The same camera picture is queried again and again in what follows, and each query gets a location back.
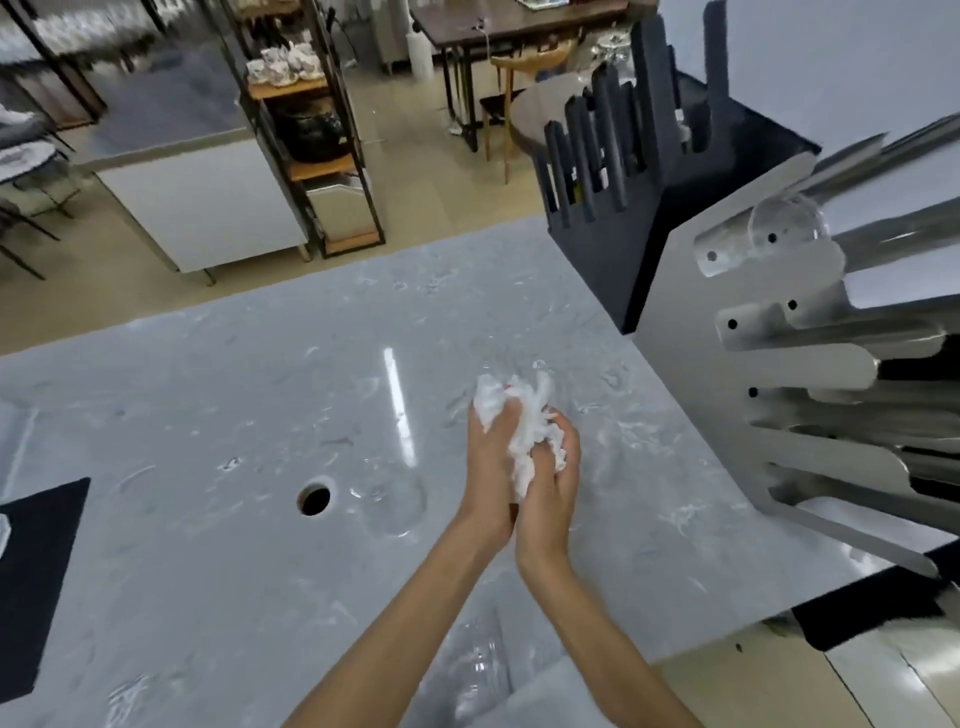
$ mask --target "black pot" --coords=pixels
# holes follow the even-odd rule
[[[281,108],[276,110],[275,121],[276,133],[294,159],[322,162],[348,153],[344,126],[332,111]]]

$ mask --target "hand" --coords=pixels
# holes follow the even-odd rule
[[[516,525],[516,565],[534,597],[544,578],[569,570],[567,534],[580,483],[580,433],[570,420],[554,410],[554,422],[564,431],[566,467],[554,473],[553,452],[537,443],[534,479],[520,505]]]
[[[472,405],[467,419],[467,487],[457,520],[472,525],[491,558],[507,545],[514,532],[514,459],[507,446],[520,420],[520,410],[519,400],[507,399],[487,432]]]

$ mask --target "gray marble countertop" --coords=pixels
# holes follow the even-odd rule
[[[885,566],[754,510],[530,218],[0,359],[4,499],[92,478],[36,688],[0,724],[105,725],[122,694],[122,726],[277,726],[452,516],[485,367],[554,373],[584,446],[575,567],[650,660]],[[351,493],[372,459],[425,496],[404,536]],[[334,496],[307,518],[317,476]],[[463,725],[561,657],[508,549],[407,719]]]
[[[171,51],[156,70],[97,77],[107,114],[71,161],[90,172],[249,138],[236,82],[211,44]]]

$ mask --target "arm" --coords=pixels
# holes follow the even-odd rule
[[[702,728],[570,566],[566,539],[580,479],[580,436],[563,415],[556,422],[564,431],[567,464],[554,475],[550,449],[534,448],[536,475],[516,527],[520,575],[607,720],[618,728]]]
[[[287,718],[284,728],[393,728],[480,574],[510,540],[507,445],[517,403],[484,433],[470,409],[467,487],[460,510],[420,568]]]

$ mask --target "ceramic cup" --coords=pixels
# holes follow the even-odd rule
[[[316,56],[304,56],[300,62],[300,77],[305,81],[316,81],[324,76],[320,59]]]
[[[260,51],[260,56],[267,63],[276,63],[277,61],[282,61],[283,57],[280,55],[279,48],[264,48]]]
[[[287,61],[275,61],[269,66],[269,79],[272,85],[290,85],[297,77]]]
[[[305,58],[306,56],[297,50],[296,47],[287,53],[287,62],[294,71],[299,71],[303,68],[303,60]]]
[[[266,84],[268,81],[267,62],[262,59],[247,61],[247,78],[251,84]]]

